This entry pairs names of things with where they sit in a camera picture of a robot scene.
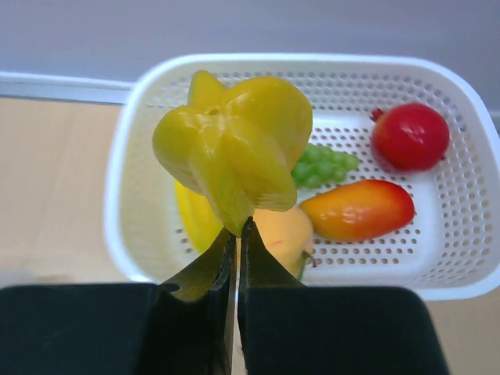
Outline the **yellow banana bunch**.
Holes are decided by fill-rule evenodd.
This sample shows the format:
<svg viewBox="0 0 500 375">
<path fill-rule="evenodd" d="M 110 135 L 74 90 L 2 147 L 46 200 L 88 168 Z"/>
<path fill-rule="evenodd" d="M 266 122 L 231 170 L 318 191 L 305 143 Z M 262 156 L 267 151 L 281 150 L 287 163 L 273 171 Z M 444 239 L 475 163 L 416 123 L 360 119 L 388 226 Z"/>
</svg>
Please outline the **yellow banana bunch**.
<svg viewBox="0 0 500 375">
<path fill-rule="evenodd" d="M 174 186 L 177 207 L 187 238 L 198 253 L 203 253 L 211 246 L 223 225 L 214 215 L 205 196 L 193 192 L 177 180 Z"/>
</svg>

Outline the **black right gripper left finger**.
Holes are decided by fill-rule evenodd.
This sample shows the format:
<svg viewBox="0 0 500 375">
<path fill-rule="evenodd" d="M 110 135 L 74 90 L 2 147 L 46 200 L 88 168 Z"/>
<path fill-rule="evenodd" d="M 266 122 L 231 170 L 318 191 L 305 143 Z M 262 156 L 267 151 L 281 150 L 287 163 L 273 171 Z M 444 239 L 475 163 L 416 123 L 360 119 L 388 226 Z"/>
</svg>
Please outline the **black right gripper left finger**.
<svg viewBox="0 0 500 375">
<path fill-rule="evenodd" d="M 161 284 L 1 290 L 4 374 L 229 374 L 235 249 L 222 230 Z"/>
</svg>

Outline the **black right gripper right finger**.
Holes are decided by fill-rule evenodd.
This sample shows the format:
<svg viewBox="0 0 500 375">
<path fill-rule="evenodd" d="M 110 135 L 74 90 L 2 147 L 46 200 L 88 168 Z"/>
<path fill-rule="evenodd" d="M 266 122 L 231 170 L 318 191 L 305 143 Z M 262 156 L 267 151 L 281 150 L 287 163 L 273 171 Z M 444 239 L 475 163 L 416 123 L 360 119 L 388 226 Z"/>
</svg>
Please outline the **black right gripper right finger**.
<svg viewBox="0 0 500 375">
<path fill-rule="evenodd" d="M 307 287 L 241 234 L 238 322 L 250 374 L 446 374 L 427 307 L 402 287 Z"/>
</svg>

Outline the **yellow star fruit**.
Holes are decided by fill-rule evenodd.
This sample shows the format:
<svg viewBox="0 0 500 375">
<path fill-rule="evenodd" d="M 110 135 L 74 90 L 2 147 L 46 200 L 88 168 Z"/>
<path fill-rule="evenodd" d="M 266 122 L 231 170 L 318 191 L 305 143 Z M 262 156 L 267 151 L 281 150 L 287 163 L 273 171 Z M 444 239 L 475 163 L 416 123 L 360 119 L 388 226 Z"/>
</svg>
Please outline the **yellow star fruit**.
<svg viewBox="0 0 500 375">
<path fill-rule="evenodd" d="M 240 236 L 256 209 L 284 212 L 296 204 L 291 170 L 312 128 L 312 106 L 290 82 L 264 76 L 227 87 L 199 70 L 187 104 L 157 124 L 152 148 L 161 166 L 205 196 L 223 226 Z"/>
</svg>

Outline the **green grape bunch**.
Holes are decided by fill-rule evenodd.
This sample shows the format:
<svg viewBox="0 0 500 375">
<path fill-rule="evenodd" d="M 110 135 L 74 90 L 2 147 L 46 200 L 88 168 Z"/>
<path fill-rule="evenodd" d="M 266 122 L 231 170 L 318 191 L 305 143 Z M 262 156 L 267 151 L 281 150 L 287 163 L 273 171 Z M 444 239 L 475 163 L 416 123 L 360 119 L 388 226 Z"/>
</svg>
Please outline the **green grape bunch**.
<svg viewBox="0 0 500 375">
<path fill-rule="evenodd" d="M 296 188 L 316 189 L 325 184 L 343 182 L 359 164 L 356 155 L 309 143 L 292 169 L 291 176 Z"/>
</svg>

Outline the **orange mango fruit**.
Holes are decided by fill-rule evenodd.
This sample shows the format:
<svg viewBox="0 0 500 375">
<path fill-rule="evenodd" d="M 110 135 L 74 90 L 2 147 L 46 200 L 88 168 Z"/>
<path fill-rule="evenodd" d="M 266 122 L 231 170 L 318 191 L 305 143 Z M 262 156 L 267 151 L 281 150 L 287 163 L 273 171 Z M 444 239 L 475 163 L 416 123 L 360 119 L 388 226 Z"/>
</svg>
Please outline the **orange mango fruit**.
<svg viewBox="0 0 500 375">
<path fill-rule="evenodd" d="M 253 220 L 266 249 L 299 280 L 313 253 L 313 226 L 297 206 L 286 212 L 257 209 Z"/>
</svg>

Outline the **red apple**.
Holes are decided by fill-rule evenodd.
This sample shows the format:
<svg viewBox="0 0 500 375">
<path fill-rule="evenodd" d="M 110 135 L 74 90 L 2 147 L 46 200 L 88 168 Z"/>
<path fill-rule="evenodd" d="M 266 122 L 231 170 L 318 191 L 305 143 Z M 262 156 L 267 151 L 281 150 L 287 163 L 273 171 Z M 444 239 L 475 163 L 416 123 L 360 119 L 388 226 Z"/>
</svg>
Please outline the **red apple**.
<svg viewBox="0 0 500 375">
<path fill-rule="evenodd" d="M 402 172 L 433 168 L 444 157 L 450 131 L 444 117 L 431 107 L 411 102 L 387 111 L 375 109 L 371 147 L 382 164 Z"/>
</svg>

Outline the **red-orange mango fruit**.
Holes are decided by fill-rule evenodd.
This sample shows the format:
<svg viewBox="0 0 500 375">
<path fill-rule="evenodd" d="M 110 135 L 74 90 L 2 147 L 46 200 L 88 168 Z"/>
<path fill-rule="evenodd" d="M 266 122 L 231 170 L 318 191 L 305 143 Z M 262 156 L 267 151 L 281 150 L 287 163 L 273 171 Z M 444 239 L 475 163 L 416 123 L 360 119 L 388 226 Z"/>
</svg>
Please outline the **red-orange mango fruit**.
<svg viewBox="0 0 500 375">
<path fill-rule="evenodd" d="M 340 242 L 377 238 L 409 224 L 411 195 L 386 180 L 360 180 L 306 199 L 300 208 L 319 236 Z"/>
</svg>

